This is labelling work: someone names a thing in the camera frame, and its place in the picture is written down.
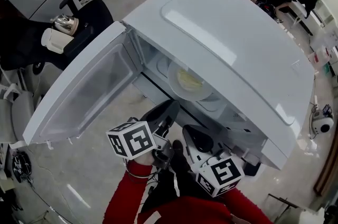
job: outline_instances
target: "desk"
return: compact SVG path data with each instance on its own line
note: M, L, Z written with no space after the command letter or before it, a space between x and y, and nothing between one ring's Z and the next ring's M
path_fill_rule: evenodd
M290 8L292 10L296 10L294 11L297 15L297 17L295 18L294 23L292 24L291 28L295 27L302 19L304 19L307 16L307 11L304 7L303 4L301 4L298 0L296 0L295 2L292 1Z

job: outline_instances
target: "white cabinet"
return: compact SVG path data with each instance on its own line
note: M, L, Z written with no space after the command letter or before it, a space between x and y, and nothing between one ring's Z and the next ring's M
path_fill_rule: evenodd
M213 94L177 96L166 76L172 61ZM298 46L249 0L147 0L70 63L23 136L28 144L79 136L133 82L155 104L178 100L181 126L204 126L281 169L303 125L313 76Z

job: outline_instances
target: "office chair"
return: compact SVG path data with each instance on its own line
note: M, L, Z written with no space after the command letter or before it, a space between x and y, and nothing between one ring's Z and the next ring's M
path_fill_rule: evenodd
M102 31L113 23L111 14L102 0L92 0L77 9L73 0L63 0L60 9L69 6L79 20L74 39L57 54L41 45L41 36L51 23L27 20L21 17L0 20L0 65L3 70L25 68L30 64L51 62L64 70L70 62Z

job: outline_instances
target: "red jacket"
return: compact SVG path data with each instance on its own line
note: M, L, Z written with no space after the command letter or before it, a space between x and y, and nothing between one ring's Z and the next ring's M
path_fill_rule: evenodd
M131 161L128 167L130 172L138 175L149 175L152 169L151 166L140 165L135 161ZM137 179L135 177L132 179L125 173L108 205L103 224L134 223L147 179ZM143 224L155 211L158 211L161 218L156 224L232 224L230 214L251 224L272 224L263 212L238 189L230 190L223 194L222 197L224 198L224 204L194 197L178 197L172 202L148 212L140 213L137 223Z

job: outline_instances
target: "red sleeve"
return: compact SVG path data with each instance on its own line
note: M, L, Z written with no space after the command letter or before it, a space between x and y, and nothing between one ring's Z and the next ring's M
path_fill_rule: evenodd
M130 161L128 169L132 174L144 176L151 173L152 166ZM106 209L103 224L134 224L147 181L147 178L139 179L125 172Z
M232 189L222 195L224 204L238 218L251 224L272 224L266 215L237 188Z

